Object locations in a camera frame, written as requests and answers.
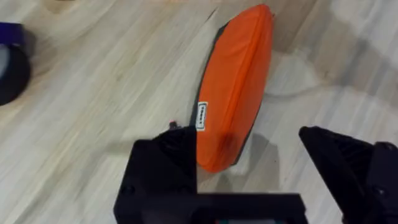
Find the wood grain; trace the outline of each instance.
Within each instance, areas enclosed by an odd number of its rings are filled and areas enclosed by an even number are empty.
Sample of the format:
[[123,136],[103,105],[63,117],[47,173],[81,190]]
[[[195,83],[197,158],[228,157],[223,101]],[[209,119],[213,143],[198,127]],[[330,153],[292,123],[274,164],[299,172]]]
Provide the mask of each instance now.
[[393,0],[1,1],[35,44],[29,88],[0,107],[0,222],[115,223],[133,142],[188,124],[216,31],[260,2],[275,14],[262,108],[239,164],[199,170],[199,189],[299,192],[311,223],[341,223],[298,130],[398,144]]

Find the blue object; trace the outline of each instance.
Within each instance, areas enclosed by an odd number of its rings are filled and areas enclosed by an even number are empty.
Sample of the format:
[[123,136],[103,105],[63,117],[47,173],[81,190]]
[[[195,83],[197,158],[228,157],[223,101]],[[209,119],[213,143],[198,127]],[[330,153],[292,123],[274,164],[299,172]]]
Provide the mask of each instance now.
[[25,46],[24,28],[21,24],[0,22],[0,44]]

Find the black plastic part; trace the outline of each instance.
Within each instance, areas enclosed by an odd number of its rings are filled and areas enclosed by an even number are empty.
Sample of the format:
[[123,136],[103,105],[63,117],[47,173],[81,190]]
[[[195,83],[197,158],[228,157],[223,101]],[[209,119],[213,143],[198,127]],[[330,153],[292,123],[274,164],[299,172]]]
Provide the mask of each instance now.
[[343,212],[344,223],[398,223],[395,146],[372,145],[318,127],[302,127],[299,135]]
[[9,61],[0,77],[0,105],[15,100],[30,80],[30,63],[20,47],[7,45]]
[[114,214],[118,224],[214,224],[220,219],[307,224],[305,207],[297,194],[197,194],[193,126],[136,141]]

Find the orange pouch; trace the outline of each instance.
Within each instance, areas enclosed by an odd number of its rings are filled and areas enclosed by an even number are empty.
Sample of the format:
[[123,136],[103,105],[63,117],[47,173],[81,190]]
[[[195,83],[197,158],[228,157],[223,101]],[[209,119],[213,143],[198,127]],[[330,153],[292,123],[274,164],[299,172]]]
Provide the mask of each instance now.
[[271,44],[272,14],[263,4],[218,31],[191,118],[197,162],[207,171],[219,172],[238,159],[261,105]]

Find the white label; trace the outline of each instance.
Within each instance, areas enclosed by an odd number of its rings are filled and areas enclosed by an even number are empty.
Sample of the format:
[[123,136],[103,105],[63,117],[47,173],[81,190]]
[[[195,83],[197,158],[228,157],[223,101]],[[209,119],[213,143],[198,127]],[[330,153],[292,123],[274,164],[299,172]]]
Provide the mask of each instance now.
[[207,102],[199,102],[197,113],[197,131],[205,130],[206,110]]

